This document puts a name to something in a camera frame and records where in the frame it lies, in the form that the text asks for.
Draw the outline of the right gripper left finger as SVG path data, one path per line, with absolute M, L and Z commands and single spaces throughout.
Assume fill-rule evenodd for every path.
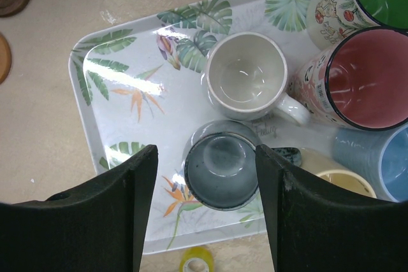
M 1 205 L 2 271 L 138 271 L 157 176 L 148 145 L 45 201 Z

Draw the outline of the white mug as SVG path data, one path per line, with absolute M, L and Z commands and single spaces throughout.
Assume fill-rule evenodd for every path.
M 201 74 L 206 100 L 220 114 L 250 121 L 269 113 L 307 125 L 310 111 L 286 92 L 289 70 L 278 44 L 257 32 L 239 32 L 216 43 Z

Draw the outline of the grey blue mug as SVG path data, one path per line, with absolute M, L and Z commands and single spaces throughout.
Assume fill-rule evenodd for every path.
M 259 136 L 233 120 L 215 120 L 199 127 L 183 152 L 182 170 L 191 194 L 203 205 L 237 210 L 259 192 L 256 147 Z

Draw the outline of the light wood coaster smooth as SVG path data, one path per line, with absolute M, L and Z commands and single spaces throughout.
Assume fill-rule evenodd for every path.
M 12 55 L 10 45 L 7 39 L 0 34 L 0 83 L 3 83 L 8 77 L 12 64 Z

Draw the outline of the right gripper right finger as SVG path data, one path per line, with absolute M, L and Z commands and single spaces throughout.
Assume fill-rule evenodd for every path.
M 407 203 L 340 188 L 266 145 L 256 171 L 276 271 L 407 270 Z

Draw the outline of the cream mug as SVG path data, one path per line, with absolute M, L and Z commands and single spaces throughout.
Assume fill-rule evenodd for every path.
M 302 155 L 301 168 L 304 170 L 343 189 L 377 198 L 371 184 L 362 176 L 311 148 L 300 148 L 300 152 Z

